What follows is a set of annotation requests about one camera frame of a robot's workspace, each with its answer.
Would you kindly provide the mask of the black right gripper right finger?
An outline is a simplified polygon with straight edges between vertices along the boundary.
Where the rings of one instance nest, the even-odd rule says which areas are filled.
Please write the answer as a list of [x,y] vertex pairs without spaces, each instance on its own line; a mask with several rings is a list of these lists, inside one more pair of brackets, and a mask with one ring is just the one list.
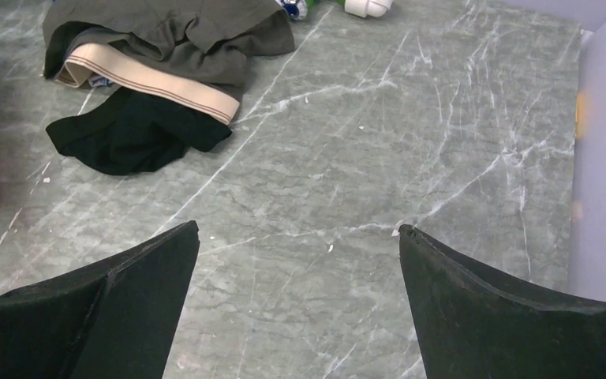
[[606,302],[538,286],[399,229],[402,274],[430,378],[606,378]]

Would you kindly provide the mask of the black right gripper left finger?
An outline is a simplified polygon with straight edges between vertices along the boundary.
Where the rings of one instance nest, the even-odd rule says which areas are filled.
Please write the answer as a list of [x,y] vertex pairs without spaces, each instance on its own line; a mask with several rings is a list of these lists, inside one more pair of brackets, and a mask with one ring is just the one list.
[[195,222],[0,295],[0,378],[160,378],[200,248]]

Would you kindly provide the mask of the olive underwear with beige waistband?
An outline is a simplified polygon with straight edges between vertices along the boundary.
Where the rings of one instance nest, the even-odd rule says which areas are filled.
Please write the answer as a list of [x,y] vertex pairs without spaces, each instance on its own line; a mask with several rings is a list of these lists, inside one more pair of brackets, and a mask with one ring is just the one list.
[[273,1],[56,1],[42,75],[78,88],[98,75],[231,123],[248,60],[295,48]]

